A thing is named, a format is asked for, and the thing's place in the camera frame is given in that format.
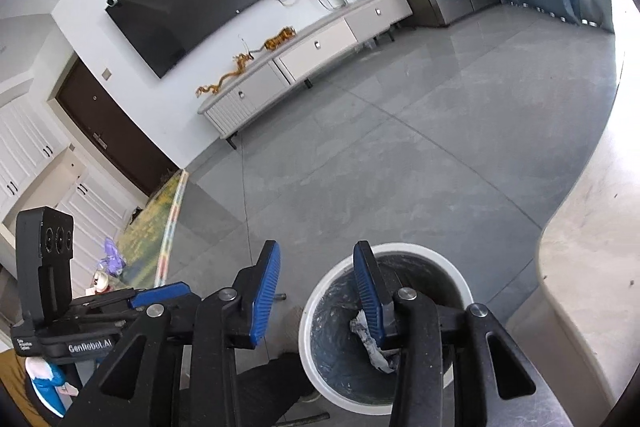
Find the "tv stand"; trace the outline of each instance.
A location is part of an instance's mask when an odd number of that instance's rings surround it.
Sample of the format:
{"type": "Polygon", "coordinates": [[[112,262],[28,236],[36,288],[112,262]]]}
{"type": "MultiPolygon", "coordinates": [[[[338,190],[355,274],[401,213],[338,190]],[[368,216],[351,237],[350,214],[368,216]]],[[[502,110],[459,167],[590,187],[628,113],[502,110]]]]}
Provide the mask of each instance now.
{"type": "Polygon", "coordinates": [[[232,138],[242,127],[283,99],[299,84],[311,89],[309,76],[386,33],[412,14],[406,0],[359,0],[300,31],[276,51],[258,57],[247,70],[211,94],[198,110],[220,137],[237,150],[232,138]]]}

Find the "golden dragon figurine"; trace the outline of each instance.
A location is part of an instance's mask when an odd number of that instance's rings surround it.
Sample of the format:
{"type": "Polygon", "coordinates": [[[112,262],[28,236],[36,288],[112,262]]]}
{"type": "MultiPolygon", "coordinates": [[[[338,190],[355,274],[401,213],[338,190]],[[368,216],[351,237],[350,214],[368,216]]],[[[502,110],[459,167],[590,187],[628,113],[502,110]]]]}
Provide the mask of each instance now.
{"type": "Polygon", "coordinates": [[[217,94],[222,88],[222,83],[226,79],[231,76],[240,76],[246,71],[246,65],[255,58],[253,55],[254,53],[260,53],[263,50],[272,52],[295,36],[295,29],[293,29],[291,26],[286,26],[286,28],[281,29],[275,37],[265,40],[260,49],[251,50],[247,51],[246,53],[236,55],[234,57],[234,60],[236,61],[236,70],[231,71],[230,73],[223,74],[217,84],[210,84],[210,86],[200,86],[198,89],[196,89],[196,96],[200,96],[204,92],[212,92],[213,94],[217,94]]]}

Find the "trash can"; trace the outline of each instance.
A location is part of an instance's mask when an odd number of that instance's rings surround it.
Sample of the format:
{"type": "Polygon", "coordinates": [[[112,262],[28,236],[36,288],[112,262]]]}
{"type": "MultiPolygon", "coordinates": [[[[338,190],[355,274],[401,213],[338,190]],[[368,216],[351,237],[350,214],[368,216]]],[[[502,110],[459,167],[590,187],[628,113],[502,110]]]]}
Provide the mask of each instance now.
{"type": "MultiPolygon", "coordinates": [[[[436,304],[465,309],[473,302],[460,272],[440,254],[419,245],[386,243],[372,247],[381,266],[410,279],[436,304]]],[[[369,362],[349,322],[360,309],[353,257],[338,263],[306,302],[298,344],[306,375],[330,402],[351,412],[391,414],[396,374],[381,373],[369,362]]],[[[444,386],[453,380],[452,355],[445,350],[444,386]]]]}

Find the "screw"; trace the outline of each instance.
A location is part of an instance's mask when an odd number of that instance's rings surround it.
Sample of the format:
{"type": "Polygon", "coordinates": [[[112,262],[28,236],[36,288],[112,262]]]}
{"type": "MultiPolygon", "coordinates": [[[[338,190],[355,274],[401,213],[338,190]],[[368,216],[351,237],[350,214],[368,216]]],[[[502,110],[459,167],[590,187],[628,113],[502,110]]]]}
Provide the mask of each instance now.
{"type": "Polygon", "coordinates": [[[221,301],[232,301],[236,297],[238,297],[238,292],[233,288],[222,288],[222,290],[218,292],[218,298],[221,301]]]}
{"type": "Polygon", "coordinates": [[[484,304],[473,303],[469,305],[469,311],[476,317],[486,317],[489,314],[489,310],[484,304]]]}
{"type": "Polygon", "coordinates": [[[398,297],[404,301],[412,301],[418,296],[418,292],[413,288],[400,288],[398,297]]]}
{"type": "Polygon", "coordinates": [[[146,309],[146,314],[151,318],[159,317],[164,313],[164,306],[162,304],[151,304],[149,308],[146,309]]]}

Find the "drawer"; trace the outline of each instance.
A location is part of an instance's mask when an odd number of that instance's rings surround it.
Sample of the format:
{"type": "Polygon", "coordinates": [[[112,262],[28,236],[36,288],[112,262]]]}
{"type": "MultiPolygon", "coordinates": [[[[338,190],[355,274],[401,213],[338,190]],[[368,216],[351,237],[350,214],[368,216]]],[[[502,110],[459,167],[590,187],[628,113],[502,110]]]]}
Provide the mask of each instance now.
{"type": "Polygon", "coordinates": [[[406,0],[376,0],[344,18],[358,42],[362,42],[411,14],[411,7],[406,0]]]}
{"type": "Polygon", "coordinates": [[[303,80],[309,73],[357,43],[349,25],[344,19],[340,19],[280,55],[280,60],[295,80],[303,80]]]}
{"type": "Polygon", "coordinates": [[[205,114],[226,137],[288,87],[280,70],[269,62],[227,91],[205,114]]]}

